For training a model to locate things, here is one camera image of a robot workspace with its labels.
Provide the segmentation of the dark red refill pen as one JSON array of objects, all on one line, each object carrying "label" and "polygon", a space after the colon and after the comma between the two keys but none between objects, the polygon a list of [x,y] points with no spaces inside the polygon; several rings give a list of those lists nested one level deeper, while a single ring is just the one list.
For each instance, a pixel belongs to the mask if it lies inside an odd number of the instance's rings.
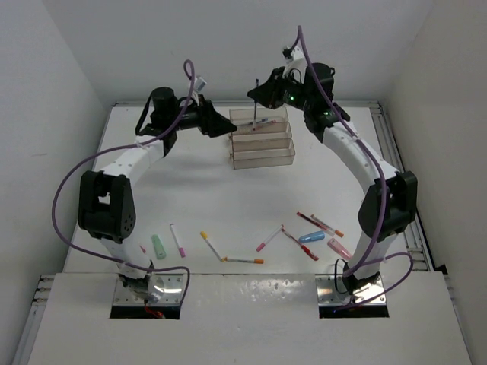
[{"label": "dark red refill pen", "polygon": [[321,230],[323,230],[325,233],[328,233],[328,234],[331,234],[333,235],[333,232],[331,230],[329,230],[325,225],[313,220],[312,218],[306,216],[305,214],[302,214],[301,212],[297,212],[296,215],[302,219],[304,219],[306,222],[310,223],[310,224],[313,224],[314,226],[320,228]]}]

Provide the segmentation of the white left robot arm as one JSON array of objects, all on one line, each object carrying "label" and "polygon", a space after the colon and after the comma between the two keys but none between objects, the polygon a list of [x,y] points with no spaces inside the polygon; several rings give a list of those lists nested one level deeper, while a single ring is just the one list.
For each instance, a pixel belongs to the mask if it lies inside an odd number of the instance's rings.
[{"label": "white left robot arm", "polygon": [[135,127],[135,146],[99,171],[81,177],[78,225],[98,240],[117,260],[124,287],[146,303],[162,296],[151,273],[152,260],[131,239],[136,224],[133,186],[150,167],[166,157],[179,130],[198,129],[210,138],[235,132],[230,119],[218,113],[212,102],[197,94],[177,98],[170,87],[154,89]]}]

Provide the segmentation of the red gel pen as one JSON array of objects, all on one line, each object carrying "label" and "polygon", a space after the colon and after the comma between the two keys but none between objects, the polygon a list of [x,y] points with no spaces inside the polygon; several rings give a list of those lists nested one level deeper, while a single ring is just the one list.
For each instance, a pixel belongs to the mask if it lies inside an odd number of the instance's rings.
[{"label": "red gel pen", "polygon": [[294,236],[292,236],[284,227],[281,229],[284,235],[287,236],[291,241],[296,243],[304,253],[314,260],[315,262],[319,260],[319,258],[309,249],[307,248],[303,243],[299,242]]}]

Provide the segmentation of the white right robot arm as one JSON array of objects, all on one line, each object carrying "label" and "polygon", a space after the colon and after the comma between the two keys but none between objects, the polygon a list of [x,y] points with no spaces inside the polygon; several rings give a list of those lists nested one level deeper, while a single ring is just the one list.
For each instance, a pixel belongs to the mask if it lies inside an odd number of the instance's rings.
[{"label": "white right robot arm", "polygon": [[415,220],[418,180],[382,159],[359,137],[349,115],[333,102],[334,76],[334,68],[318,62],[306,67],[303,81],[283,67],[275,68],[247,96],[271,110],[288,105],[302,111],[310,133],[345,164],[362,188],[361,236],[343,273],[343,284],[351,293],[377,278],[390,245]]}]

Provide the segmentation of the blue gel pen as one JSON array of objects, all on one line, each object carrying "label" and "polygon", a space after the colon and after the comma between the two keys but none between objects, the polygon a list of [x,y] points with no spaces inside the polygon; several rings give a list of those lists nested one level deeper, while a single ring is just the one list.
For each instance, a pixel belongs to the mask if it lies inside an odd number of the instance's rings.
[{"label": "blue gel pen", "polygon": [[[257,88],[259,86],[259,79],[256,78],[255,79],[255,85],[254,85],[254,88]],[[255,132],[256,131],[256,124],[257,124],[257,121],[256,121],[256,114],[257,114],[257,102],[254,101],[253,103],[253,122],[252,122],[252,132]]]}]

